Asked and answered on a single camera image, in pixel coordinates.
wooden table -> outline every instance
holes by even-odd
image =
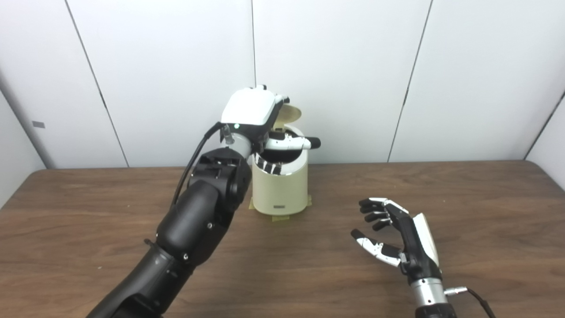
[[[3,317],[84,317],[145,254],[180,168],[43,170],[0,212]],[[498,317],[565,315],[565,193],[525,161],[310,166],[313,206],[290,220],[249,210],[166,317],[414,317],[398,269],[350,237],[357,201],[389,197],[428,218],[444,285]],[[401,246],[392,228],[373,237]],[[470,295],[459,318],[486,317]]]

black cable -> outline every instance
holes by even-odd
[[[469,292],[469,294],[473,295],[479,301],[479,303],[481,304],[481,306],[483,307],[483,309],[485,310],[485,312],[489,316],[489,318],[496,318],[496,316],[494,315],[494,312],[490,309],[489,303],[486,300],[481,298],[481,296],[479,296],[479,294],[477,294],[476,292],[474,292],[470,288],[467,288],[467,291]]]
[[[188,164],[186,165],[186,168],[184,169],[184,171],[182,172],[182,176],[180,177],[179,180],[179,184],[177,185],[177,189],[175,190],[175,195],[173,196],[173,200],[171,202],[171,208],[173,207],[173,205],[176,204],[177,200],[179,199],[179,195],[180,195],[180,191],[182,190],[182,186],[186,180],[186,176],[188,175],[188,172],[190,171],[190,168],[192,168],[192,166],[194,165],[194,162],[196,161],[196,158],[198,157],[198,155],[200,154],[200,151],[202,150],[202,148],[204,147],[204,144],[206,144],[206,141],[208,141],[208,139],[218,130],[220,130],[220,128],[223,126],[222,123],[217,122],[215,123],[212,128],[210,128],[205,134],[204,134],[204,138],[202,138],[202,140],[200,141],[200,143],[198,144],[198,146],[196,147],[196,150],[194,151],[194,153],[192,154],[192,158],[190,158],[190,161],[188,162]]]

yellow tape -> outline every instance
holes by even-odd
[[[272,219],[273,222],[284,221],[284,220],[290,220],[290,216],[273,216]]]

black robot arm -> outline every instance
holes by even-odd
[[[246,158],[229,148],[201,156],[187,189],[157,227],[155,243],[87,318],[159,318],[228,230],[251,181]]]

cable connector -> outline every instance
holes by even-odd
[[[451,296],[463,294],[463,293],[466,293],[466,292],[467,292],[467,288],[465,286],[452,287],[452,288],[445,289],[444,295],[451,297]]]

